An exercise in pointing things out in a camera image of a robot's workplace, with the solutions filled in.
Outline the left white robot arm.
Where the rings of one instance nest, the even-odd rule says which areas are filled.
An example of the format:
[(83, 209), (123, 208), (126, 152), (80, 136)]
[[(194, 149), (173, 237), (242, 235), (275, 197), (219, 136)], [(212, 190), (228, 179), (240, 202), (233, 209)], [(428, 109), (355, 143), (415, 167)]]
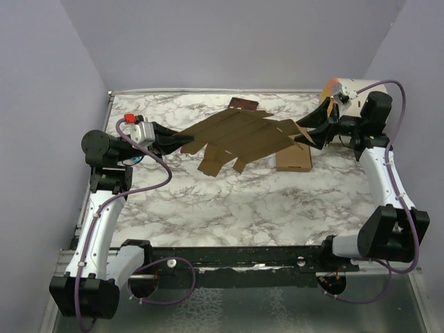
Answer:
[(151, 295), (159, 283), (158, 271), (152, 269), (149, 241), (127, 240), (116, 257), (108, 257), (117, 219), (128, 196), (134, 193), (133, 168), (125, 162), (145, 156), (160, 162), (194, 138), (141, 116), (128, 125), (127, 137), (91, 130), (82, 138), (81, 148), (91, 168), (87, 212), (70, 263), (63, 275), (52, 277), (49, 285), (52, 298), (66, 317), (111, 319), (120, 292), (134, 272), (151, 277), (149, 282), (135, 284), (138, 298)]

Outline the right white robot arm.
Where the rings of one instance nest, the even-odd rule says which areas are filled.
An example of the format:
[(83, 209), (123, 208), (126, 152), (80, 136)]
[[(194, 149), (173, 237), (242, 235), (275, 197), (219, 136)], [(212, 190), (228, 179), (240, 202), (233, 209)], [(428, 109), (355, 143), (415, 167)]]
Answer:
[(298, 135), (295, 141), (318, 150), (335, 137), (350, 138), (349, 147), (367, 176), (375, 203), (375, 211), (357, 233), (331, 236), (323, 242), (326, 250), (319, 253), (318, 262), (326, 271), (335, 271), (344, 258), (413, 262), (418, 258), (430, 219), (404, 190), (390, 139), (384, 133), (392, 98), (386, 92), (371, 91), (358, 104), (357, 116), (342, 114), (351, 104), (351, 97), (339, 92), (326, 97), (297, 122), (309, 132)]

